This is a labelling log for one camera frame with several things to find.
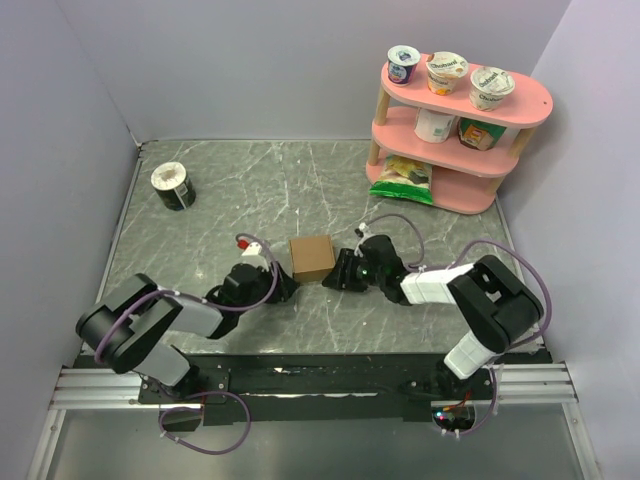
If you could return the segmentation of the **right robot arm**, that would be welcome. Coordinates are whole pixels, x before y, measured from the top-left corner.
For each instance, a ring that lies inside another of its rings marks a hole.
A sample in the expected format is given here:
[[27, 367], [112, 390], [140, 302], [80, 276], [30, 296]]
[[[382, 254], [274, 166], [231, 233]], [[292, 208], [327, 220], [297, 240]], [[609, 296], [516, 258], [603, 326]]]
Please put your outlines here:
[[446, 267], [410, 266], [387, 235], [365, 235], [353, 249], [340, 250], [336, 264], [322, 281], [325, 288], [362, 293], [378, 288], [397, 305], [451, 304], [461, 313], [467, 332], [436, 363], [427, 391], [456, 399], [482, 385], [484, 373], [498, 358], [528, 344], [536, 345], [551, 320], [549, 291], [535, 269], [501, 246], [537, 280], [536, 296], [495, 255], [464, 264], [471, 242]]

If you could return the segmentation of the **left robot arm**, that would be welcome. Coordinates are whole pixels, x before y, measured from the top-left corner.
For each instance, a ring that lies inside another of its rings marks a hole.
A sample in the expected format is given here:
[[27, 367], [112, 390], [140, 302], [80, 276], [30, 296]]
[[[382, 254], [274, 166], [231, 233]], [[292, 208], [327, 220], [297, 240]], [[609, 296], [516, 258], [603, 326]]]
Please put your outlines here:
[[138, 273], [81, 315], [76, 334], [94, 361], [117, 374], [135, 372], [156, 381], [174, 401], [191, 399], [203, 385], [200, 368], [162, 342], [170, 330], [220, 339], [240, 316], [263, 304], [289, 300], [299, 283], [275, 262], [266, 268], [238, 263], [202, 298], [162, 289]]

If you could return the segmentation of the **brown cardboard box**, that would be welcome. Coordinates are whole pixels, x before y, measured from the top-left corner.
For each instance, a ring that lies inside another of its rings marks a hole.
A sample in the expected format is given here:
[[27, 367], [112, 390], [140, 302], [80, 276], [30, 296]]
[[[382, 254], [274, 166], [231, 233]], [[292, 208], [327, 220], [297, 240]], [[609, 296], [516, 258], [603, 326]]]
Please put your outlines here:
[[292, 277], [298, 283], [322, 282], [336, 263], [329, 235], [292, 238], [289, 250]]

